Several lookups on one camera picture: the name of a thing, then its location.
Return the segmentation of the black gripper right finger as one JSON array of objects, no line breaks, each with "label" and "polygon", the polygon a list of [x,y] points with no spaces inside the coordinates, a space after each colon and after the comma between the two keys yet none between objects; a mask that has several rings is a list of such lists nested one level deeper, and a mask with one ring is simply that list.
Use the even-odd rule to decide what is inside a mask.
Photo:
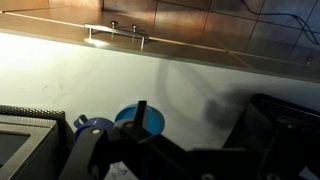
[{"label": "black gripper right finger", "polygon": [[261,156],[259,176],[267,179],[275,177],[278,180],[312,180],[320,177],[320,158],[315,166],[310,166],[298,157],[297,142],[294,141],[292,128],[281,128],[276,132],[271,145]]}]

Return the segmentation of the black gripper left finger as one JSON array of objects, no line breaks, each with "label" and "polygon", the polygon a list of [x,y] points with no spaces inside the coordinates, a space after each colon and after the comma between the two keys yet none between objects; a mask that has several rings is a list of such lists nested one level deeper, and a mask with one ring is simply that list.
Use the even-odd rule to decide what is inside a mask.
[{"label": "black gripper left finger", "polygon": [[187,177],[187,152],[143,126],[147,102],[139,101],[134,117],[111,131],[85,128],[75,142],[59,180],[102,180],[113,163],[123,162],[140,180]]}]

